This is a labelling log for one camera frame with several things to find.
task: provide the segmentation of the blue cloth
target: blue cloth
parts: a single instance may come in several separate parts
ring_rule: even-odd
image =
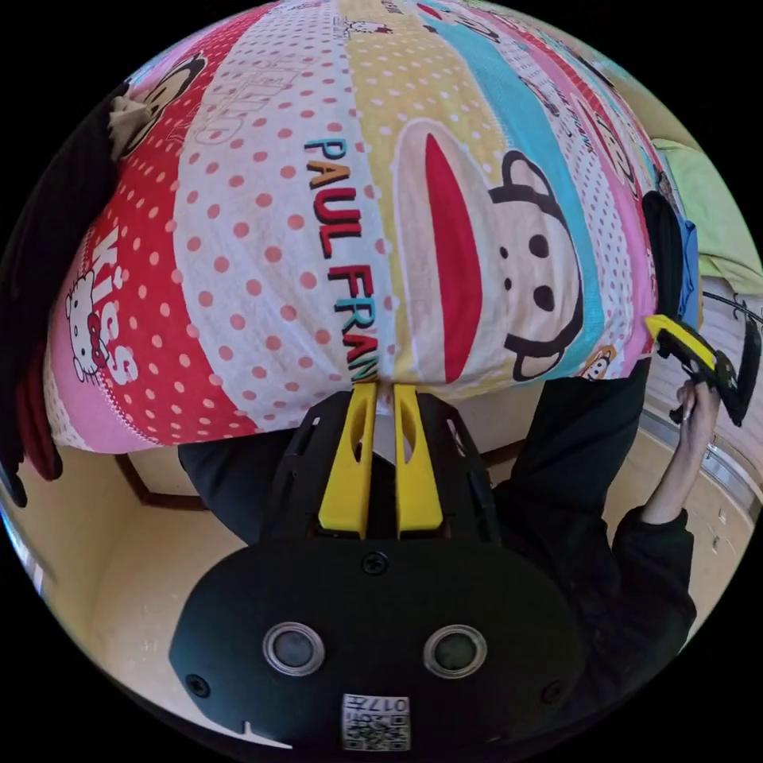
[[[684,280],[681,284],[681,297],[678,303],[678,315],[684,323],[693,329],[699,329],[699,246],[697,245],[697,226],[684,217],[678,218],[681,230],[681,243],[684,247]]]

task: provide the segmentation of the red monkey mouth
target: red monkey mouth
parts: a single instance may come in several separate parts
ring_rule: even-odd
[[[445,381],[459,378],[467,364],[482,312],[479,256],[459,182],[431,134],[424,167],[443,309]]]

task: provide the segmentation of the qr code label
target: qr code label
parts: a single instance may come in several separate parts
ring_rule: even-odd
[[[411,749],[408,697],[345,694],[342,706],[344,749],[400,753]]]

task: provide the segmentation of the red polka dot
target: red polka dot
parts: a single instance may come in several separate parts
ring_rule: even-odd
[[[314,289],[317,286],[318,281],[312,273],[302,273],[300,276],[300,283],[305,289]]]

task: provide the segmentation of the blue stripe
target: blue stripe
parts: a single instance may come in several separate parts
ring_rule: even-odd
[[[542,378],[571,376],[591,355],[604,329],[604,314],[591,237],[559,144],[543,106],[492,42],[464,26],[446,25],[428,15],[423,19],[466,61],[507,142],[543,169],[567,220],[583,275],[583,329],[560,364]]]

